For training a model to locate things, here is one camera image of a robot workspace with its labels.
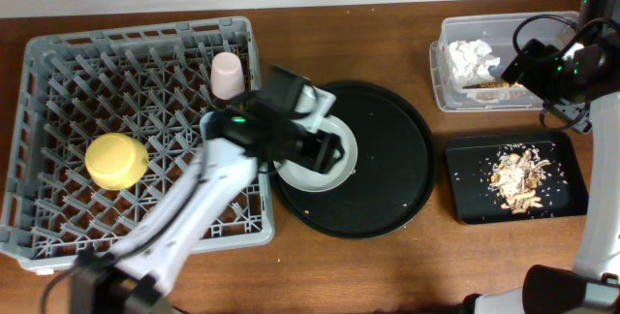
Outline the food scraps and rice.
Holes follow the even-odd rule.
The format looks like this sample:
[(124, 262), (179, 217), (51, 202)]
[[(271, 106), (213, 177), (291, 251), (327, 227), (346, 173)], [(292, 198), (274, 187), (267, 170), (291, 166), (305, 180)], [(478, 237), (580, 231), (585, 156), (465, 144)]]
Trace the food scraps and rice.
[(488, 189), (497, 198), (495, 204), (511, 214), (543, 208), (542, 186), (552, 162), (540, 156), (535, 146), (510, 145), (499, 153), (488, 177)]

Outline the grey round plate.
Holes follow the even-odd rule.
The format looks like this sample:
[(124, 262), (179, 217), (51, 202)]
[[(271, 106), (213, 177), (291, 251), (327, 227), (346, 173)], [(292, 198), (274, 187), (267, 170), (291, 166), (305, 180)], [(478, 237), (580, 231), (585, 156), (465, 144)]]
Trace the grey round plate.
[(339, 160), (329, 173), (312, 172), (290, 161), (285, 161), (283, 164), (274, 163), (279, 176), (303, 192), (320, 193), (336, 188), (354, 172), (357, 163), (357, 141), (346, 123), (330, 115), (322, 121), (319, 129), (338, 135), (345, 151), (344, 158)]

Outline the yellow plastic bowl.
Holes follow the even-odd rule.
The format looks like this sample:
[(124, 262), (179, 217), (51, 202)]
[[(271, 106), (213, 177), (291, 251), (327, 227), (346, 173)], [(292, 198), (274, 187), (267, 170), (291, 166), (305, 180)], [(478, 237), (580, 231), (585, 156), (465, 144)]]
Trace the yellow plastic bowl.
[(140, 181), (148, 167), (148, 152), (138, 140), (121, 133), (107, 133), (91, 142), (85, 165), (103, 189), (118, 191)]

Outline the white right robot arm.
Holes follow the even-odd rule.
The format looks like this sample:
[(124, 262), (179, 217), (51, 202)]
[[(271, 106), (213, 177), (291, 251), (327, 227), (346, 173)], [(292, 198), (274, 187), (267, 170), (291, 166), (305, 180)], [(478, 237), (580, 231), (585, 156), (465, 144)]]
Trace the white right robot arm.
[(619, 310), (619, 0), (581, 0), (561, 49), (514, 42), (502, 74), (545, 106), (583, 105), (593, 123), (593, 169), (583, 238), (570, 270), (535, 265), (523, 285), (471, 294), (459, 313), (616, 313)]

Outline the white paper napkin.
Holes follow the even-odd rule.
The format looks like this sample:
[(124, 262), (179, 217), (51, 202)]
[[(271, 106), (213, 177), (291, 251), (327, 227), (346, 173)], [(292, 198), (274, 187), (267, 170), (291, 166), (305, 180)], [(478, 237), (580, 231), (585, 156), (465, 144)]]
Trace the white paper napkin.
[(491, 70), (501, 62), (483, 40), (452, 42), (447, 45), (446, 57), (452, 81), (459, 87), (492, 82)]

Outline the gold snack wrapper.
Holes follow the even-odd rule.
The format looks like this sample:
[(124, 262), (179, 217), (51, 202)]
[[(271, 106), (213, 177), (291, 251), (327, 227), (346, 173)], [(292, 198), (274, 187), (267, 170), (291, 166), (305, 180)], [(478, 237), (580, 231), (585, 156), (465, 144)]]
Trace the gold snack wrapper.
[(505, 88), (505, 87), (523, 87), (518, 82), (509, 83), (506, 81), (493, 81), (493, 82), (483, 82), (477, 84), (471, 84), (463, 86), (463, 89), (486, 89), (486, 88)]

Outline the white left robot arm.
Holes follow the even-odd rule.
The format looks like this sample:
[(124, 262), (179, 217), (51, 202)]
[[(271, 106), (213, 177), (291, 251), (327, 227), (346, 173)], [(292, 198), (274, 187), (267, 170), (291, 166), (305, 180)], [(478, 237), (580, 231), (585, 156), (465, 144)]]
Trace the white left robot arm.
[(201, 119), (202, 145), (188, 168), (139, 225), (98, 255), (79, 252), (46, 286), (68, 280), (72, 313), (175, 313), (168, 296), (196, 244), (262, 163), (298, 164), (331, 173), (348, 152), (321, 129), (336, 97), (309, 78), (278, 66), (266, 87), (245, 91)]

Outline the pink plastic cup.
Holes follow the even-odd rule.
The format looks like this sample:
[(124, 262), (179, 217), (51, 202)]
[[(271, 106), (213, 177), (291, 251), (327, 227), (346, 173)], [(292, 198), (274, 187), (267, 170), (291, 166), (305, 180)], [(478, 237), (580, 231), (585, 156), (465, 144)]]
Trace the pink plastic cup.
[(240, 58), (231, 52), (220, 52), (211, 64), (211, 91), (221, 100), (230, 100), (245, 91)]

